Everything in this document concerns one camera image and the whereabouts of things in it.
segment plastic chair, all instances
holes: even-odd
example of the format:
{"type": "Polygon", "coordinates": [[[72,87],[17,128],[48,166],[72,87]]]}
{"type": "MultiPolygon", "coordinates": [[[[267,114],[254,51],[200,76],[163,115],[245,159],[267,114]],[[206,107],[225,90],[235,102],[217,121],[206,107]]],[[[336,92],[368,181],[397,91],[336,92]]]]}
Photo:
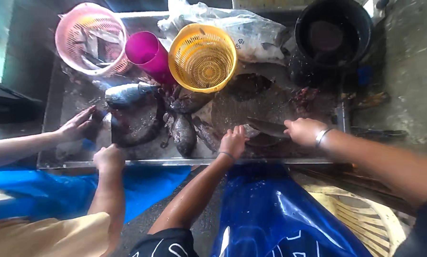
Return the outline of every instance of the plastic chair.
{"type": "Polygon", "coordinates": [[[396,248],[405,240],[404,230],[389,207],[332,186],[303,187],[342,221],[372,256],[392,257],[396,248]]]}

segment knife blade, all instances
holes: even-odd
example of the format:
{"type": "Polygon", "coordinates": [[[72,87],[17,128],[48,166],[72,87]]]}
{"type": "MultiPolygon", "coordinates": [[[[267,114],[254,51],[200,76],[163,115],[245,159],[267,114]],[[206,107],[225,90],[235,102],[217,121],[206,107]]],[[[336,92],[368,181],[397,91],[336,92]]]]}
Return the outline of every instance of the knife blade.
{"type": "Polygon", "coordinates": [[[247,119],[250,122],[251,127],[261,131],[264,134],[274,136],[274,137],[279,137],[279,138],[289,138],[284,133],[286,126],[283,124],[268,122],[260,119],[255,119],[252,117],[247,117],[247,119]]]}

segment black plastic bowl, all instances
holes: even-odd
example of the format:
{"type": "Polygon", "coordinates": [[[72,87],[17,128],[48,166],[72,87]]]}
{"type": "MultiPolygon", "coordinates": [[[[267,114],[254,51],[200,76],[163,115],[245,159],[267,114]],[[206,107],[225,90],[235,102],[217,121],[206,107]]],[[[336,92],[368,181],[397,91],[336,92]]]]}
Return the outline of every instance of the black plastic bowl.
{"type": "MultiPolygon", "coordinates": [[[[356,65],[369,50],[372,26],[369,14],[354,0],[317,0],[313,2],[301,13],[296,22],[294,33],[296,49],[292,53],[288,66],[291,80],[298,85],[312,85],[314,79],[319,82],[323,76],[334,69],[356,65]],[[347,51],[341,51],[340,54],[336,51],[327,52],[331,55],[325,57],[323,61],[316,58],[317,51],[311,41],[313,38],[311,29],[317,21],[326,21],[338,26],[342,31],[341,49],[346,48],[347,51]]],[[[337,43],[339,42],[336,39],[328,41],[331,46],[337,43]]]]}

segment bangle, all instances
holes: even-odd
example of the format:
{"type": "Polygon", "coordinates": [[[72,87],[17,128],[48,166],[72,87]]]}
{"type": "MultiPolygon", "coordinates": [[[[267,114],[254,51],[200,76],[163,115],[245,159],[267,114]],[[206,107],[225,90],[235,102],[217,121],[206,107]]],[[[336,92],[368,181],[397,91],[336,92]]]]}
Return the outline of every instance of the bangle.
{"type": "Polygon", "coordinates": [[[320,131],[317,134],[317,137],[315,138],[315,147],[318,147],[320,145],[321,139],[323,139],[323,137],[325,136],[325,134],[330,131],[330,128],[324,129],[322,131],[320,131]]]}
{"type": "Polygon", "coordinates": [[[227,152],[219,152],[219,154],[226,154],[227,156],[229,156],[231,159],[233,159],[233,162],[236,162],[236,158],[233,157],[233,155],[231,155],[230,153],[227,152]]]}

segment beige shirt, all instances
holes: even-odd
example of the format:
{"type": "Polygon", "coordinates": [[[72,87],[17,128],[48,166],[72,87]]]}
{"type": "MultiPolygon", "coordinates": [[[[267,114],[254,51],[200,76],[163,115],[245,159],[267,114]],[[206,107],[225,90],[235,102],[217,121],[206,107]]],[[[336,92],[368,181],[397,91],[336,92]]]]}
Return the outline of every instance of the beige shirt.
{"type": "Polygon", "coordinates": [[[109,223],[104,212],[33,223],[0,220],[0,257],[98,257],[108,248],[109,223]]]}

